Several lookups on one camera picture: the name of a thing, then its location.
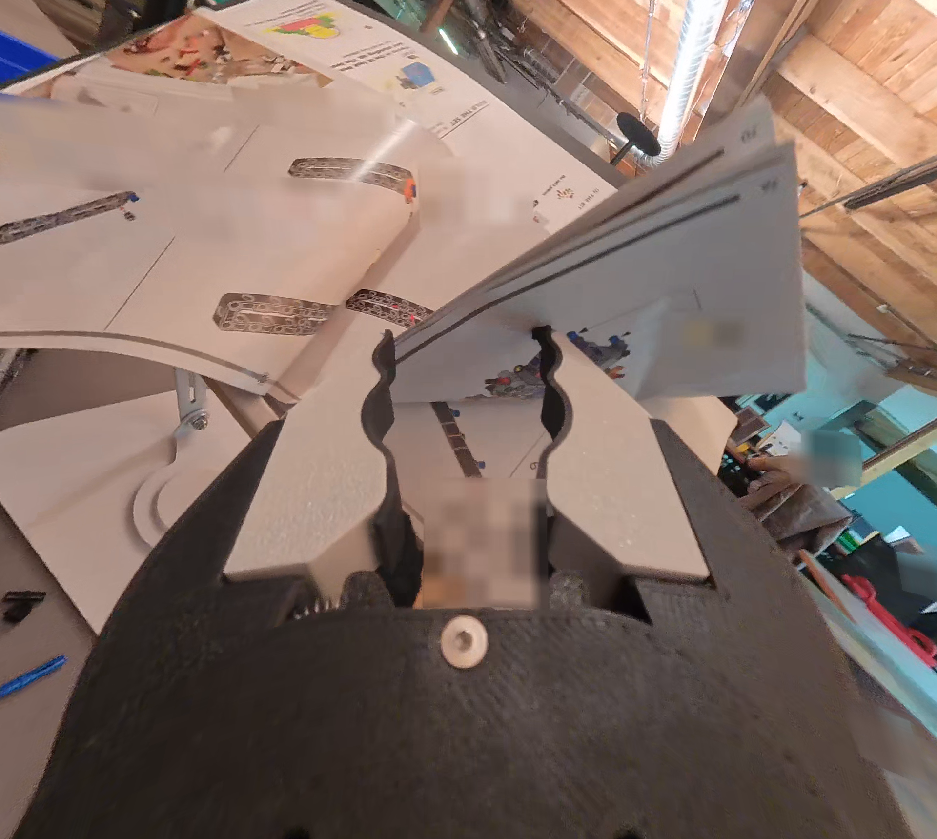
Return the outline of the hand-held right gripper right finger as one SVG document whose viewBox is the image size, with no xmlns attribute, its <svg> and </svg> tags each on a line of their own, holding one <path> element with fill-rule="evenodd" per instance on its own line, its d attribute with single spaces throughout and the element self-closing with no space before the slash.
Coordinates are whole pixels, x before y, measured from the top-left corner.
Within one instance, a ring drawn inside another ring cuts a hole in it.
<svg viewBox="0 0 937 839">
<path fill-rule="evenodd" d="M 550 327 L 541 347 L 547 560 L 587 582 L 705 582 L 710 570 L 651 417 Z"/>
</svg>

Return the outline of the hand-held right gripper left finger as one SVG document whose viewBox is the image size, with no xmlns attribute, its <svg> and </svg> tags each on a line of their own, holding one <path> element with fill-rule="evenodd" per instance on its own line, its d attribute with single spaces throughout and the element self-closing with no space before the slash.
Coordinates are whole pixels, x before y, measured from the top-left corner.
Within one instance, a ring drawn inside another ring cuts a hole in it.
<svg viewBox="0 0 937 839">
<path fill-rule="evenodd" d="M 351 574 L 372 572 L 396 606 L 410 608 L 423 552 L 385 445 L 394 421 L 393 334 L 365 330 L 348 345 L 282 419 L 225 575 L 298 576 L 337 601 Z"/>
</svg>

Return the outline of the lego instruction booklet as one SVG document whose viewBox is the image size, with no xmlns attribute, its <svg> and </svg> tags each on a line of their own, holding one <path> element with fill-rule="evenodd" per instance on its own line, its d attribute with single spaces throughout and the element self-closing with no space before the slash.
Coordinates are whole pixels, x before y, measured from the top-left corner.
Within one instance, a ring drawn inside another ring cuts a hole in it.
<svg viewBox="0 0 937 839">
<path fill-rule="evenodd" d="M 210 130 L 2 101 L 2 345 L 295 393 L 361 319 L 394 332 L 404 402 L 521 399 L 495 371 L 544 325 L 586 330 L 637 399 L 802 376 L 795 214 L 747 213 L 754 168 L 553 248 L 504 177 L 314 97 L 309 126 Z"/>
</svg>

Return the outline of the blue lego pin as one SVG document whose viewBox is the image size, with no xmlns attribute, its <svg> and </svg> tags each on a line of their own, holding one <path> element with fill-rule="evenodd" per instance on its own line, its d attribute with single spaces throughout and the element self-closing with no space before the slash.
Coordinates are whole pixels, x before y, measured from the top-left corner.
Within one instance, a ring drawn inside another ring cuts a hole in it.
<svg viewBox="0 0 937 839">
<path fill-rule="evenodd" d="M 18 692 L 22 692 L 24 689 L 35 684 L 36 682 L 53 675 L 54 673 L 63 669 L 67 662 L 68 658 L 65 655 L 58 655 L 34 668 L 25 670 L 15 677 L 2 682 L 0 688 L 1 699 L 6 699 L 17 694 Z"/>
</svg>

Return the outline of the black round disc on rod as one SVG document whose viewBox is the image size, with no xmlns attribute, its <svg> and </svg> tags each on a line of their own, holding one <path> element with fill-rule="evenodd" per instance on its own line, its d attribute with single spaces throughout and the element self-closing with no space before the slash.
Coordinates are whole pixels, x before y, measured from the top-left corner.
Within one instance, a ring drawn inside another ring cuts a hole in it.
<svg viewBox="0 0 937 839">
<path fill-rule="evenodd" d="M 625 143 L 612 157 L 610 161 L 612 166 L 618 166 L 630 152 L 637 153 L 639 156 L 652 161 L 660 157 L 662 148 L 657 137 L 639 118 L 621 112 L 616 115 L 616 125 Z"/>
</svg>

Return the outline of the colourful printed leaflet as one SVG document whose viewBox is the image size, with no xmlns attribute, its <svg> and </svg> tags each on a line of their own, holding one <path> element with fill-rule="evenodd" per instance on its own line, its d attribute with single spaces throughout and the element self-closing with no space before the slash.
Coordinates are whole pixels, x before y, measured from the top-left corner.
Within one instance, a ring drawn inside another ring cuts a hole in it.
<svg viewBox="0 0 937 839">
<path fill-rule="evenodd" d="M 555 233 L 612 196 L 613 178 L 508 98 L 337 0 L 197 10 L 103 52 L 70 98 L 160 130 L 186 180 L 273 189 L 388 214 Z"/>
</svg>

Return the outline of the blue plastic bin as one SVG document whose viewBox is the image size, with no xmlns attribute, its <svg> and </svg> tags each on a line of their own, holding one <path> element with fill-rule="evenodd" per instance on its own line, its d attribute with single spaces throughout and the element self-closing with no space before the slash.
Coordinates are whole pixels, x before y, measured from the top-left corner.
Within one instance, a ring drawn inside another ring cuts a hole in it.
<svg viewBox="0 0 937 839">
<path fill-rule="evenodd" d="M 52 54 L 29 45 L 2 31 L 1 40 L 1 86 L 15 81 L 24 75 L 45 69 L 58 61 Z"/>
</svg>

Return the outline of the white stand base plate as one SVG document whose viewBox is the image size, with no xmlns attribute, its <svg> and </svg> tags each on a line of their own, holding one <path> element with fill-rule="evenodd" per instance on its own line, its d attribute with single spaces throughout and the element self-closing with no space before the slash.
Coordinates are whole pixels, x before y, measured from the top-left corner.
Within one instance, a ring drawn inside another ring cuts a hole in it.
<svg viewBox="0 0 937 839">
<path fill-rule="evenodd" d="M 213 394 L 208 412 L 179 454 L 171 392 L 2 432 L 2 505 L 95 632 L 151 543 L 247 445 Z"/>
</svg>

